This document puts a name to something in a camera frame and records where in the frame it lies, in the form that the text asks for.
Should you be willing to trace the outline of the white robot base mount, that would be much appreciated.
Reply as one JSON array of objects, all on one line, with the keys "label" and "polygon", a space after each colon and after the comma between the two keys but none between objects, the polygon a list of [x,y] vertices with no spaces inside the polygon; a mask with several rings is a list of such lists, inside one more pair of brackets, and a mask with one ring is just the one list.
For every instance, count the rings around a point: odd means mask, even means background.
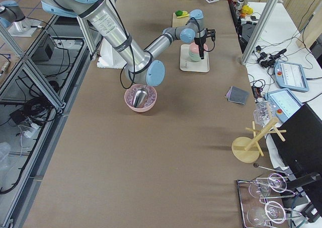
[{"label": "white robot base mount", "polygon": [[106,39],[103,39],[100,57],[97,62],[98,68],[115,68],[121,69],[126,65],[126,61],[121,57],[121,55],[114,50],[110,43]]}]

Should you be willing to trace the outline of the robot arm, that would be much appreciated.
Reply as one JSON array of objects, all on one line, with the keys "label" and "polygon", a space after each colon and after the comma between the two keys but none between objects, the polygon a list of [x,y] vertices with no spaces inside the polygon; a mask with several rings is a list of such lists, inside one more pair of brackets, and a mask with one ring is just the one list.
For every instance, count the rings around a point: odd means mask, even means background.
[{"label": "robot arm", "polygon": [[203,12],[199,9],[191,11],[184,26],[164,29],[149,46],[141,49],[126,31],[111,0],[41,0],[41,3],[50,14],[88,20],[126,61],[124,73],[135,84],[154,87],[162,83],[165,66],[156,57],[175,40],[195,42],[201,58],[206,52],[206,39],[215,40],[215,30],[204,27]]},{"label": "robot arm", "polygon": [[32,37],[40,26],[39,20],[28,19],[14,0],[1,2],[1,25],[13,37]]}]

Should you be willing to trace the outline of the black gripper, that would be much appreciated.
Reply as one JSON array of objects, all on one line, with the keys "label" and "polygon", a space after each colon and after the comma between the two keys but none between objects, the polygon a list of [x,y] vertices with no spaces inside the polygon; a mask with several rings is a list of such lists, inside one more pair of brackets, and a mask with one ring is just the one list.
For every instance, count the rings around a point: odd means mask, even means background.
[{"label": "black gripper", "polygon": [[194,42],[197,45],[204,45],[206,43],[206,38],[211,37],[212,41],[216,40],[216,31],[215,29],[204,28],[201,31],[198,31],[195,35]]}]

